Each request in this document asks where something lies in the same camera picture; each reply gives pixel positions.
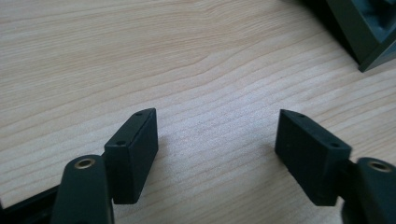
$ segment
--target wooden table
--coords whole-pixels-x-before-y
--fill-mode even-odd
[[[366,73],[298,0],[0,2],[0,198],[156,107],[160,149],[116,223],[341,223],[274,152],[280,108],[396,164],[396,63]]]

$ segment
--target small hole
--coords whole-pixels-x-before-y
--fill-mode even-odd
[[[338,143],[330,143],[330,146],[332,146],[332,147],[340,147],[340,144],[338,144]]]
[[[125,141],[118,141],[116,144],[117,146],[125,146]]]
[[[389,173],[391,171],[390,167],[378,161],[369,161],[369,165],[379,172]]]
[[[77,169],[86,169],[88,167],[93,166],[94,163],[95,163],[94,159],[83,159],[81,161],[76,162],[75,167]]]

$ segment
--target light wood surface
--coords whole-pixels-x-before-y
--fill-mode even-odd
[[[0,1],[0,198],[156,107],[160,150],[116,223],[341,223],[274,152],[280,108],[396,164],[396,62],[361,73],[298,0]]]

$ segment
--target screw hole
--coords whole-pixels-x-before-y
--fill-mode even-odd
[[[95,160],[88,158],[88,159],[83,159],[81,161],[76,162],[75,167],[77,169],[86,169],[95,164]]]
[[[125,141],[118,141],[116,144],[117,146],[125,146]]]
[[[338,143],[330,143],[330,146],[332,146],[332,147],[340,147],[340,144],[338,144]]]
[[[389,173],[392,171],[386,164],[378,161],[369,161],[369,166],[379,172]]]

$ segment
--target wood grain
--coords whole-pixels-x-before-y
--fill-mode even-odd
[[[360,73],[297,0],[1,0],[1,202],[156,107],[159,153],[116,223],[341,223],[276,157],[278,111],[396,164],[395,64]]]

